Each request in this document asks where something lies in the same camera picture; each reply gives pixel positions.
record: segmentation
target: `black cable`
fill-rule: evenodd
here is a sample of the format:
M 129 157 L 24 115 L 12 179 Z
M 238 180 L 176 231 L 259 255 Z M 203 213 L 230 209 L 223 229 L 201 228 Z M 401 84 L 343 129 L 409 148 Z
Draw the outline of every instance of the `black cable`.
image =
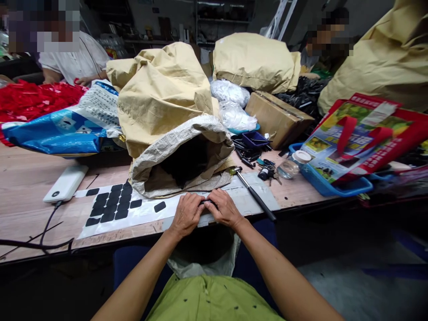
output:
M 46 223 L 45 229 L 43 230 L 43 234 L 41 235 L 40 243 L 39 243 L 40 246 L 43 246 L 43 239 L 45 238 L 46 231 L 48 230 L 48 226 L 49 226 L 50 220 L 52 219 L 53 215 L 57 211 L 58 207 L 61 206 L 61 204 L 62 204 L 62 201 L 56 202 L 54 210 L 52 211 L 52 214 L 49 216 L 48 222 Z M 49 254 L 49 252 L 47 250 L 45 250 L 45 249 L 41 249 L 41 250 L 43 251 L 43 253 Z
M 49 223 L 53 217 L 53 215 L 55 214 L 55 212 L 57 211 L 58 207 L 60 207 L 62 204 L 62 201 L 58 201 L 55 204 L 55 208 L 52 211 L 52 214 L 49 216 L 48 222 L 46 223 L 45 229 L 41 235 L 41 239 L 40 239 L 40 243 L 39 244 L 34 244 L 34 243 L 29 243 L 29 242 L 21 242 L 21 241 L 13 241 L 13 240 L 5 240 L 5 239 L 0 239 L 0 245 L 6 245 L 6 246 L 14 246 L 14 247 L 26 247 L 26 248 L 33 248 L 33 249 L 38 249 L 38 250 L 42 250 L 45 254 L 49 254 L 49 252 L 47 250 L 54 250 L 60 247 L 63 247 L 65 245 L 69 246 L 69 250 L 71 249 L 71 244 L 74 241 L 73 239 L 70 239 L 67 242 L 58 244 L 58 245 L 43 245 L 43 239 L 45 237 L 45 234 L 48 230 L 49 227 Z
M 90 57 L 91 57 L 91 59 L 92 59 L 92 62 L 93 62 L 93 63 L 94 63 L 94 65 L 95 65 L 95 70 L 97 71 L 98 77 L 99 77 L 99 79 L 101 79 L 101 76 L 99 75 L 99 72 L 98 72 L 97 64 L 95 63 L 95 60 L 92 58 L 92 55 L 91 55 L 91 53 L 89 52 L 89 49 L 88 49 L 88 47 L 86 46 L 86 43 L 83 41 L 83 39 L 82 39 L 82 38 L 80 38 L 80 40 L 82 40 L 83 44 L 85 45 L 86 50 L 88 51 L 88 54 L 90 55 Z
M 35 243 L 27 243 L 27 242 L 20 242 L 20 241 L 13 241 L 13 240 L 3 240 L 0 239 L 0 245 L 6 245 L 6 246 L 14 246 L 14 247 L 26 247 L 26 248 L 33 248 L 37 250 L 54 250 L 60 247 L 63 247 L 65 245 L 70 244 L 74 239 L 71 239 L 70 241 L 58 244 L 58 245 L 40 245 Z

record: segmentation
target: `blue plastic tray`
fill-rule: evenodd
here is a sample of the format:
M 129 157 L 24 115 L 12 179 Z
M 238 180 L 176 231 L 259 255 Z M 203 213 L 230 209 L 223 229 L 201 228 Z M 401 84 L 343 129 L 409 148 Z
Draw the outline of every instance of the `blue plastic tray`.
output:
M 378 174 L 370 174 L 368 176 L 370 181 L 390 181 L 391 179 L 393 179 L 395 177 L 394 174 L 386 174 L 386 175 L 378 175 Z
M 296 143 L 289 146 L 290 152 L 295 152 L 302 147 L 303 143 Z M 340 186 L 331 185 L 316 169 L 306 164 L 301 167 L 300 172 L 312 184 L 313 187 L 325 197 L 340 196 L 351 197 L 360 193 L 367 193 L 373 190 L 373 184 L 365 177 L 351 182 L 341 184 Z

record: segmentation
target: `green dotted shirt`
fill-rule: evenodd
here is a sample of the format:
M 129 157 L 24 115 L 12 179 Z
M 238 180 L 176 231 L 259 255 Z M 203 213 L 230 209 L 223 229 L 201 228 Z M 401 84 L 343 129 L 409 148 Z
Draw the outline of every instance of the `green dotted shirt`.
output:
M 196 276 L 179 280 L 173 275 L 150 311 L 147 321 L 283 320 L 240 279 Z

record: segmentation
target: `white plastic bag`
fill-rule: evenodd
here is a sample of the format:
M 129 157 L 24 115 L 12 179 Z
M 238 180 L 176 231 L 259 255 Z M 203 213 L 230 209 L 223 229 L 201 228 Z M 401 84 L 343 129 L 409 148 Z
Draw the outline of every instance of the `white plastic bag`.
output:
M 252 131 L 257 126 L 257 118 L 249 116 L 240 105 L 232 101 L 220 102 L 220 117 L 224 127 L 238 131 Z
M 232 101 L 245 108 L 250 99 L 250 92 L 229 80 L 214 80 L 211 83 L 211 95 L 217 98 L 219 102 Z

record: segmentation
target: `dark hair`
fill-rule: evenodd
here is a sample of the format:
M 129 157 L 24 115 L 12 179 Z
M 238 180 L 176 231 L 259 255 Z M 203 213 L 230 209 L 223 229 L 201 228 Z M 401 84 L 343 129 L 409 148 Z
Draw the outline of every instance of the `dark hair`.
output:
M 336 8 L 327 12 L 326 17 L 322 19 L 323 25 L 347 25 L 349 24 L 349 11 L 345 7 Z

